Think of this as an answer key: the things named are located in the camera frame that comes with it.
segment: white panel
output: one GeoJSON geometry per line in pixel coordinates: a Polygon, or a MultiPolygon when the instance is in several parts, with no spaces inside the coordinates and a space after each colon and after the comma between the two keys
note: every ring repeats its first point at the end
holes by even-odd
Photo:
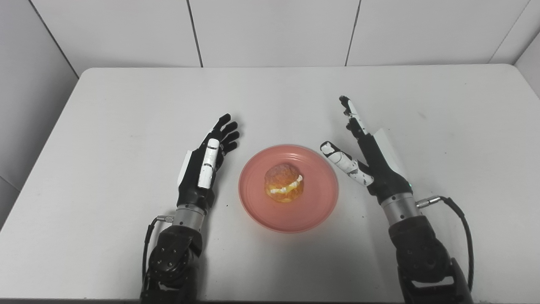
{"type": "Polygon", "coordinates": [[[527,0],[363,0],[348,65],[487,63],[527,0]]]}
{"type": "Polygon", "coordinates": [[[540,30],[540,1],[531,0],[489,63],[516,63],[538,30],[540,30]]]}
{"type": "Polygon", "coordinates": [[[77,78],[28,1],[0,1],[0,176],[21,189],[77,78]]]}
{"type": "Polygon", "coordinates": [[[8,218],[19,191],[0,177],[0,229],[8,218]]]}
{"type": "Polygon", "coordinates": [[[516,62],[517,69],[540,96],[540,34],[532,41],[516,62]]]}
{"type": "Polygon", "coordinates": [[[205,67],[343,66],[358,0],[191,2],[205,67]]]}
{"type": "Polygon", "coordinates": [[[33,0],[80,75],[92,67],[199,67],[182,0],[33,0]]]}

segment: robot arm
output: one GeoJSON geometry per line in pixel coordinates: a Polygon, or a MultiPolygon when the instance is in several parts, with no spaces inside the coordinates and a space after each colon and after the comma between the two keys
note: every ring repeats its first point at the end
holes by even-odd
{"type": "Polygon", "coordinates": [[[177,210],[173,216],[158,216],[155,221],[170,222],[163,230],[148,259],[146,248],[152,234],[149,226],[143,254],[141,303],[190,303],[197,296],[197,260],[203,250],[201,227],[214,204],[215,175],[227,153],[238,144],[240,134],[230,114],[219,118],[195,151],[188,151],[178,177],[177,210]]]}
{"type": "MultiPolygon", "coordinates": [[[[401,289],[407,304],[418,303],[472,303],[472,259],[469,260],[469,287],[455,259],[451,259],[443,244],[436,238],[428,219],[420,212],[437,201],[459,209],[451,199],[432,197],[415,201],[411,185],[398,165],[397,157],[384,131],[375,136],[366,131],[352,101],[340,98],[348,116],[347,129],[356,138],[367,164],[353,160],[331,142],[321,145],[323,154],[343,170],[349,177],[367,186],[376,196],[390,225],[388,232],[396,247],[396,258],[401,289]],[[452,283],[442,285],[447,277],[452,283]],[[415,283],[427,283],[418,287],[415,283]]],[[[459,215],[464,224],[463,213],[459,215]]],[[[472,257],[470,231],[466,226],[469,253],[472,257]]]]}

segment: cable connector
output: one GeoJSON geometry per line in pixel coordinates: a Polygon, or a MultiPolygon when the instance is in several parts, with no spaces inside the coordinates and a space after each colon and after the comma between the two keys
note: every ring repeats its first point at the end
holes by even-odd
{"type": "Polygon", "coordinates": [[[435,195],[435,196],[432,196],[432,197],[428,197],[427,199],[423,199],[423,200],[419,200],[416,202],[416,207],[418,209],[422,209],[422,208],[425,208],[429,205],[433,205],[434,203],[438,203],[442,201],[442,198],[438,195],[435,195]]]}
{"type": "Polygon", "coordinates": [[[156,219],[158,219],[158,221],[160,221],[160,222],[172,223],[172,221],[174,220],[174,216],[172,216],[172,215],[158,215],[158,217],[156,217],[156,219]]]}

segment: pink plate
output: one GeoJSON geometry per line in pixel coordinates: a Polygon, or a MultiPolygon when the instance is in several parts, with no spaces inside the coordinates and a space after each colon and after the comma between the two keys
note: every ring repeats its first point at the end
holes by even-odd
{"type": "Polygon", "coordinates": [[[238,191],[247,213],[264,227],[285,233],[309,230],[322,223],[338,200],[334,170],[317,153],[299,146],[274,146],[253,156],[240,174],[238,191]],[[273,166],[297,167],[304,180],[302,195],[278,203],[266,195],[265,174],[273,166]]]}

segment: black cable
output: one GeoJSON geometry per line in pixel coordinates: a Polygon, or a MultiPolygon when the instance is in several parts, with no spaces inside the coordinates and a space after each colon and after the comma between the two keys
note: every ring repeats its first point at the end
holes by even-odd
{"type": "Polygon", "coordinates": [[[152,232],[154,231],[154,227],[156,226],[156,223],[158,221],[158,218],[156,217],[150,225],[148,225],[148,229],[146,230],[146,237],[144,238],[144,249],[143,249],[143,283],[146,279],[146,256],[148,254],[148,244],[150,243],[150,238],[152,237],[152,232]]]}
{"type": "Polygon", "coordinates": [[[467,250],[469,252],[469,276],[467,279],[467,285],[469,286],[469,291],[473,291],[473,277],[474,277],[474,254],[473,254],[473,237],[471,236],[471,230],[469,224],[465,219],[465,213],[457,206],[457,204],[449,197],[441,196],[441,200],[452,209],[457,216],[460,217],[461,222],[463,223],[463,228],[465,229],[465,235],[467,236],[467,250]]]}

